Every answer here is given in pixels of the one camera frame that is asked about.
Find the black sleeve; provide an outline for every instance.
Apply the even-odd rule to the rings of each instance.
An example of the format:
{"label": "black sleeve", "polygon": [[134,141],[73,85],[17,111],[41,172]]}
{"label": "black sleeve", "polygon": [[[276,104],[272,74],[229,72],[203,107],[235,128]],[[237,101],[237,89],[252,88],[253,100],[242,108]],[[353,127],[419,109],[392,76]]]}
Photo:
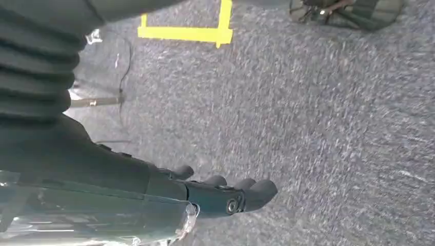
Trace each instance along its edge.
{"label": "black sleeve", "polygon": [[180,1],[0,0],[0,172],[144,192],[154,165],[95,145],[63,112],[86,34]]}

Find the black cable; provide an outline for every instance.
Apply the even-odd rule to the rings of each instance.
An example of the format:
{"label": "black cable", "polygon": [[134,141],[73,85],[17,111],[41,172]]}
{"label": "black cable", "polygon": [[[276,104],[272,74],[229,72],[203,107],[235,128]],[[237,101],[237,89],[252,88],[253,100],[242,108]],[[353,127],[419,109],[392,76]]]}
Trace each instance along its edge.
{"label": "black cable", "polygon": [[[121,130],[125,131],[124,133],[126,133],[127,135],[129,135],[128,133],[128,129],[124,124],[123,118],[122,118],[122,110],[123,110],[123,105],[124,105],[124,83],[125,80],[127,78],[127,75],[129,74],[130,70],[131,70],[131,64],[133,63],[133,44],[131,43],[130,40],[128,40],[126,37],[124,37],[123,35],[121,35],[120,33],[114,31],[113,29],[110,28],[106,28],[106,30],[108,32],[114,33],[115,35],[117,35],[118,37],[120,37],[122,40],[124,40],[124,42],[128,45],[128,51],[129,51],[129,58],[128,58],[128,66],[127,69],[125,70],[123,76],[121,77],[120,83],[119,83],[119,87],[118,87],[118,92],[120,94],[120,98],[121,98],[121,102],[120,102],[120,106],[119,106],[119,110],[118,110],[118,115],[120,118],[120,124],[121,124]],[[130,140],[100,140],[100,141],[96,141],[96,144],[108,144],[108,143],[131,143],[132,141]]]}

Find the black prosthetic hand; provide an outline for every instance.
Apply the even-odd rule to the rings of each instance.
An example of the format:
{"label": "black prosthetic hand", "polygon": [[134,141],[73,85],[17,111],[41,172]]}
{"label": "black prosthetic hand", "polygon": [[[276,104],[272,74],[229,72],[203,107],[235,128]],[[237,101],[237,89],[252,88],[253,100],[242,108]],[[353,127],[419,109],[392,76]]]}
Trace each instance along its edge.
{"label": "black prosthetic hand", "polygon": [[85,35],[181,0],[0,0],[0,245],[140,245],[182,238],[196,217],[260,209],[268,180],[186,181],[93,143],[63,115]]}

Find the screw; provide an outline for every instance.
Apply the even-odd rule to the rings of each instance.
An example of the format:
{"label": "screw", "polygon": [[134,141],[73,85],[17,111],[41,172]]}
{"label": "screw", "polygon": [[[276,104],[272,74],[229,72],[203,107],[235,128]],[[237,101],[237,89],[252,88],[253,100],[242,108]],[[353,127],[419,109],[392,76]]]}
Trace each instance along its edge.
{"label": "screw", "polygon": [[238,206],[238,204],[237,204],[236,200],[234,200],[234,199],[229,200],[228,207],[227,207],[228,213],[230,213],[230,214],[234,213],[235,210],[237,209],[237,206]]}

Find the yellow tape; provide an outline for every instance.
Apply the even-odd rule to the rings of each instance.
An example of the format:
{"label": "yellow tape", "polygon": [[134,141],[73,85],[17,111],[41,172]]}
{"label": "yellow tape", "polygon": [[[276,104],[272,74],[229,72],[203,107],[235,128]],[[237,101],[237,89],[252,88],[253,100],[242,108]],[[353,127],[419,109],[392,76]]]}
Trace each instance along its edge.
{"label": "yellow tape", "polygon": [[177,39],[197,42],[216,43],[219,48],[222,44],[229,44],[232,40],[232,30],[229,29],[231,18],[231,0],[221,1],[218,28],[195,27],[147,27],[147,15],[142,15],[142,24],[137,34],[142,38]]}

